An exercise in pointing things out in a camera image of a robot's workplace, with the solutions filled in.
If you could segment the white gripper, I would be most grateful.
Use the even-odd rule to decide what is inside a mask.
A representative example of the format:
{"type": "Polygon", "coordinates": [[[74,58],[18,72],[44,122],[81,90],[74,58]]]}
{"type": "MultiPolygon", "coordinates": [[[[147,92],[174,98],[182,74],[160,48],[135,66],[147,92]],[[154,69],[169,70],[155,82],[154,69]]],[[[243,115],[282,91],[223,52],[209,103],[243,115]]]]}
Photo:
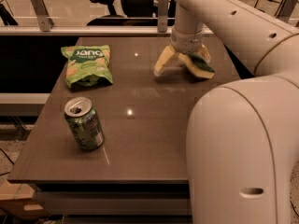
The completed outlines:
{"type": "Polygon", "coordinates": [[[167,45],[162,51],[154,66],[154,75],[159,77],[167,68],[179,66],[181,53],[195,52],[206,62],[211,62],[211,56],[203,43],[203,32],[195,34],[184,34],[176,27],[172,28],[170,35],[171,45],[167,45]]]}

